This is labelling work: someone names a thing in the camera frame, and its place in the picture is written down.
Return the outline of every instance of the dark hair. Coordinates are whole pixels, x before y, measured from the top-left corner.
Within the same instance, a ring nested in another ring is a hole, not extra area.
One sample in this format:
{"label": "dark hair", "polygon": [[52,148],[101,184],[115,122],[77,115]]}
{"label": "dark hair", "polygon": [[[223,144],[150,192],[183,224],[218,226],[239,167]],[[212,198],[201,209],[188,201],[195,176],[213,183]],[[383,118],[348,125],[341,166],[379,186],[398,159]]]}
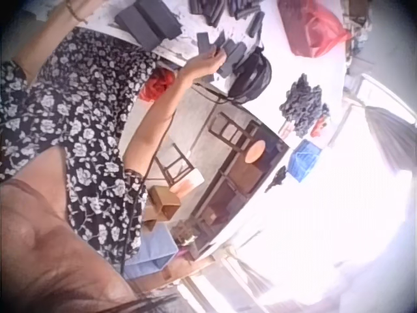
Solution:
{"label": "dark hair", "polygon": [[[65,276],[60,277],[60,282],[65,280]],[[90,294],[75,290],[74,288],[60,287],[58,281],[47,280],[43,286],[36,289],[31,299],[25,299],[28,290],[20,292],[19,297],[8,299],[2,297],[1,307],[3,312],[31,312],[31,313],[56,313],[59,311],[80,312],[80,313],[153,313],[164,312],[166,304],[171,303],[177,296],[167,297],[147,297],[146,295],[137,295],[137,300],[129,303],[112,303],[111,301],[96,299]],[[113,307],[100,310],[102,305]]]}

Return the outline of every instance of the electrical cord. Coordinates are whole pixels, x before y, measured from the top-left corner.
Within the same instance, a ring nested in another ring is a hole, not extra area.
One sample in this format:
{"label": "electrical cord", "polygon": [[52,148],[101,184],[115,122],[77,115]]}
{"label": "electrical cord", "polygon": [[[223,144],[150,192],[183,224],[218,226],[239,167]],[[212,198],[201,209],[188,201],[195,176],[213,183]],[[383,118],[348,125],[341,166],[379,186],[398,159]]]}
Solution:
{"label": "electrical cord", "polygon": [[227,103],[227,102],[229,102],[229,100],[226,98],[223,102],[220,102],[220,97],[219,97],[219,100],[213,100],[213,99],[211,99],[211,98],[209,98],[208,96],[206,96],[206,95],[204,95],[201,91],[199,91],[198,89],[196,89],[196,88],[194,88],[194,87],[192,87],[192,89],[196,92],[196,93],[198,93],[199,95],[201,95],[203,98],[206,98],[207,100],[209,100],[209,101],[211,101],[211,102],[213,102],[213,103],[215,103],[215,104],[225,104],[225,103]]}
{"label": "electrical cord", "polygon": [[120,266],[120,275],[121,276],[123,276],[123,274],[124,274],[124,265],[126,263],[126,250],[127,250],[127,246],[128,246],[128,242],[129,242],[129,238],[130,238],[130,228],[132,227],[133,216],[136,213],[137,200],[138,200],[139,195],[140,195],[140,190],[143,188],[143,185],[145,184],[145,181],[147,180],[148,174],[151,171],[152,163],[154,162],[155,156],[158,153],[159,149],[161,148],[162,142],[163,142],[166,134],[168,133],[168,130],[171,128],[171,125],[172,125],[172,122],[174,121],[174,116],[175,116],[176,112],[177,111],[175,110],[173,115],[171,116],[171,120],[169,121],[168,127],[167,127],[167,129],[165,129],[165,132],[162,135],[161,140],[159,141],[159,144],[156,147],[156,150],[155,150],[154,154],[152,155],[151,162],[149,163],[149,167],[148,167],[148,169],[146,170],[146,173],[143,176],[143,180],[142,180],[141,185],[139,186],[139,189],[138,189],[139,193],[135,197],[132,214],[130,215],[130,220],[129,220],[129,225],[128,225],[128,232],[126,234],[126,239],[124,240],[124,244],[123,244],[122,261],[121,261],[121,266]]}

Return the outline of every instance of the wooden stool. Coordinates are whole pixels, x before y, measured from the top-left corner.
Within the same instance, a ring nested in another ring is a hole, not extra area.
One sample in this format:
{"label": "wooden stool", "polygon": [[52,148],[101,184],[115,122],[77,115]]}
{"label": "wooden stool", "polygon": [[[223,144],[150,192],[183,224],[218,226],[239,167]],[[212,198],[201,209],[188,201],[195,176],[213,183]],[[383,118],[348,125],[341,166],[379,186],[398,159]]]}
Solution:
{"label": "wooden stool", "polygon": [[[175,143],[173,143],[172,146],[179,154],[177,159],[175,159],[168,166],[163,166],[160,159],[157,157],[155,157],[155,162],[167,181],[169,190],[176,194],[178,198],[183,198],[195,187],[204,183],[204,177],[197,168],[194,168],[191,162],[186,158],[184,153],[181,152]],[[169,170],[179,162],[181,162],[179,172],[173,176]]]}
{"label": "wooden stool", "polygon": [[[181,150],[177,147],[177,145],[173,143],[172,146],[179,154],[179,157],[175,159],[170,165],[168,166],[162,165],[162,163],[160,162],[160,159],[157,156],[155,157],[155,162],[158,165],[159,169],[161,170],[162,175],[167,181],[167,184],[169,187],[172,187],[173,185],[178,183],[181,179],[186,177],[192,170],[194,170],[194,166],[187,159],[184,153],[181,152]],[[178,162],[181,162],[181,161],[183,163],[181,165],[181,169],[179,170],[178,174],[172,175],[169,169],[171,169],[173,166],[175,166],[176,164],[178,164]]]}

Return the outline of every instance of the red cloth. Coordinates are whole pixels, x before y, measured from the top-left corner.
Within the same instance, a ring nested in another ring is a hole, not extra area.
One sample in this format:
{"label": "red cloth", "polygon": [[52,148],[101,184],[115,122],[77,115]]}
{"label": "red cloth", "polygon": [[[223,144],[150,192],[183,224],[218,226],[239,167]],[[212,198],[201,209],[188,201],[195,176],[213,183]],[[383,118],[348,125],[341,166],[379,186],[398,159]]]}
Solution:
{"label": "red cloth", "polygon": [[175,81],[175,75],[166,68],[157,68],[139,92],[141,100],[151,102],[158,99]]}

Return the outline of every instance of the black and white floral dress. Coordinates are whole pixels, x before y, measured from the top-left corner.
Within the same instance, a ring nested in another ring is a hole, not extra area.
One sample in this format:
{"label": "black and white floral dress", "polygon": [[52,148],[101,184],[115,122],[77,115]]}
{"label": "black and white floral dress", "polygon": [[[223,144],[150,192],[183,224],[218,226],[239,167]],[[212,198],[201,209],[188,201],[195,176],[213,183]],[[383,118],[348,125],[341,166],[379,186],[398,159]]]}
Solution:
{"label": "black and white floral dress", "polygon": [[0,183],[51,146],[62,147],[68,222],[111,263],[121,262],[126,236],[126,259],[141,243],[147,192],[140,174],[123,168],[118,144],[156,61],[133,44],[75,28],[32,86],[16,63],[1,65]]}

